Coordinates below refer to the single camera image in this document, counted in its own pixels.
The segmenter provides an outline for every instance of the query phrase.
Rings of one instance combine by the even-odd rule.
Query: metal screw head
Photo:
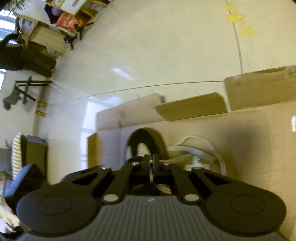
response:
[[[187,194],[184,198],[186,201],[196,202],[199,200],[200,197],[196,194]]]
[[[108,166],[102,166],[101,167],[103,170],[107,170],[107,169],[110,169],[111,167],[108,167]]]
[[[106,202],[116,202],[119,197],[116,194],[107,194],[104,196]]]
[[[168,170],[170,169],[170,164],[168,164],[168,163],[164,163],[164,164],[163,164],[163,169],[164,169],[165,171],[168,171]]]

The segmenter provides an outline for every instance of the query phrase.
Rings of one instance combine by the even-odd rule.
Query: cardboard box lid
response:
[[[251,72],[224,80],[231,111],[296,100],[296,66]]]
[[[231,111],[296,100],[296,66],[228,77],[224,80]],[[97,114],[97,131],[227,113],[218,93],[162,104],[152,94]]]
[[[160,94],[151,94],[128,101],[111,109],[97,113],[97,131],[116,129],[165,119],[155,110],[162,103]]]

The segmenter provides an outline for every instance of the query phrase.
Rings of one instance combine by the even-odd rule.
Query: window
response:
[[[5,36],[11,34],[15,30],[15,19],[16,17],[12,12],[1,10],[0,11],[0,40],[4,39]],[[5,77],[6,70],[0,69],[0,91]]]
[[[3,84],[4,77],[5,77],[5,73],[6,73],[5,69],[0,69],[0,91],[1,91],[1,87]]]

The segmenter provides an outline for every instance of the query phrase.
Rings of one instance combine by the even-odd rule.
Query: shelf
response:
[[[108,6],[108,4],[103,3],[103,2],[101,2],[101,1],[97,1],[97,0],[91,0],[91,2],[93,2],[93,3],[95,3],[95,4],[98,4],[98,5],[101,5],[101,6],[103,6],[103,7],[107,7],[107,6]]]
[[[63,34],[57,33],[40,25],[37,25],[34,29],[29,37],[29,41],[44,45],[60,53],[64,53],[67,48],[67,44],[64,42]]]
[[[91,18],[94,18],[95,17],[95,15],[92,13],[92,12],[90,12],[89,10],[87,10],[86,8],[81,8],[80,9],[82,12],[84,12],[84,13],[86,13],[88,16],[90,16]]]
[[[74,36],[74,35],[75,35],[74,33],[72,33],[71,31],[69,31],[69,30],[67,30],[67,29],[64,29],[64,28],[61,28],[61,27],[56,26],[55,23],[53,23],[53,24],[49,24],[49,26],[52,26],[52,27],[58,28],[59,30],[61,30],[61,31],[65,32],[65,33],[67,33],[67,34],[70,35],[70,36]]]
[[[61,9],[61,6],[63,5],[63,3],[64,3],[64,1],[61,2],[60,6],[58,6],[58,5],[53,4],[51,0],[46,1],[47,5],[58,8],[58,9]]]

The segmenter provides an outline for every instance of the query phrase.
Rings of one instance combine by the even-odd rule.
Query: black chair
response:
[[[3,107],[5,110],[9,111],[11,109],[11,105],[16,105],[17,102],[21,99],[20,94],[23,94],[22,103],[27,103],[27,98],[36,101],[34,97],[28,94],[29,86],[48,86],[50,84],[50,80],[34,80],[32,81],[32,76],[28,78],[28,80],[17,80],[13,87],[11,94],[3,99]]]
[[[3,196],[10,208],[16,212],[18,201],[27,193],[35,191],[46,185],[46,176],[43,175],[36,164],[28,164],[22,168]]]

